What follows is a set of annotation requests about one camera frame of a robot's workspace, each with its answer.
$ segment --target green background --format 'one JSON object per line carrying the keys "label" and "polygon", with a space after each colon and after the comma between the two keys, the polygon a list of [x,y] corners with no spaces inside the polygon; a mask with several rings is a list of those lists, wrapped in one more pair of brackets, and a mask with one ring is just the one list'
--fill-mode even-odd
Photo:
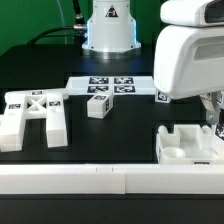
{"label": "green background", "polygon": [[[73,25],[72,0],[60,2],[65,24]],[[79,2],[87,20],[92,14],[92,0]],[[137,39],[143,44],[156,41],[162,29],[159,17],[162,2],[164,0],[131,0],[131,14],[137,21]],[[61,26],[57,0],[0,0],[0,55],[12,46],[26,44],[43,31]],[[63,44],[64,39],[47,38],[38,43]]]}

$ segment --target white foam block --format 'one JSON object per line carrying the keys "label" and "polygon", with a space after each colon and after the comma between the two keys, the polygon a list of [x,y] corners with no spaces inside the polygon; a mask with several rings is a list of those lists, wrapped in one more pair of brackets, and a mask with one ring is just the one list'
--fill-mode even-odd
{"label": "white foam block", "polygon": [[98,92],[87,102],[88,117],[103,119],[113,107],[113,92]]}
{"label": "white foam block", "polygon": [[49,148],[68,145],[63,97],[60,93],[47,94],[46,133]]}
{"label": "white foam block", "polygon": [[0,125],[0,148],[2,152],[22,150],[26,109],[25,94],[12,94],[8,98]]}
{"label": "white foam block", "polygon": [[70,77],[66,85],[69,95],[94,95],[98,91],[113,91],[114,95],[155,95],[150,76]]}

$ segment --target black table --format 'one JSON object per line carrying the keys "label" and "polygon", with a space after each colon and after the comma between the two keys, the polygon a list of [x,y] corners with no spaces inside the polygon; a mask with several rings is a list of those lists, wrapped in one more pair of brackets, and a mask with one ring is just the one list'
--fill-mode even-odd
{"label": "black table", "polygon": [[[152,76],[153,46],[123,60],[81,56],[77,46],[16,46],[0,57],[0,112],[7,91],[65,87],[70,76]],[[45,121],[26,122],[22,152],[1,153],[0,164],[157,163],[160,125],[204,125],[199,97],[154,102],[154,96],[115,96],[103,120],[87,117],[89,96],[65,103],[68,146],[48,149]],[[221,223],[223,196],[1,195],[2,223]]]}

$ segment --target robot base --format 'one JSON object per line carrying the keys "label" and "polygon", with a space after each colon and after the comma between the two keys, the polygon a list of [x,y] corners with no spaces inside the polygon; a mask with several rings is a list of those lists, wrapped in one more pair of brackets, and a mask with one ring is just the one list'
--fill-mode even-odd
{"label": "robot base", "polygon": [[141,53],[141,44],[137,43],[136,47],[127,50],[127,51],[120,51],[120,52],[103,52],[103,51],[96,51],[94,49],[90,49],[87,43],[83,44],[82,53],[85,56],[90,56],[99,59],[122,59],[122,58],[130,58],[132,56],[140,55]]}

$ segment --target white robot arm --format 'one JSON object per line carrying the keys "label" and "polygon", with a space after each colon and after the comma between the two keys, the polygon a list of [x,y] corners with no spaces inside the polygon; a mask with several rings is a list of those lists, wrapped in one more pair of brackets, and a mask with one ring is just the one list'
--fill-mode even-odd
{"label": "white robot arm", "polygon": [[[158,38],[154,82],[172,99],[201,95],[208,110],[207,120],[213,124],[219,107],[223,107],[220,91],[224,90],[224,1],[191,3],[171,0],[161,8],[163,21],[178,26],[166,27]],[[217,97],[221,99],[219,107]]]}

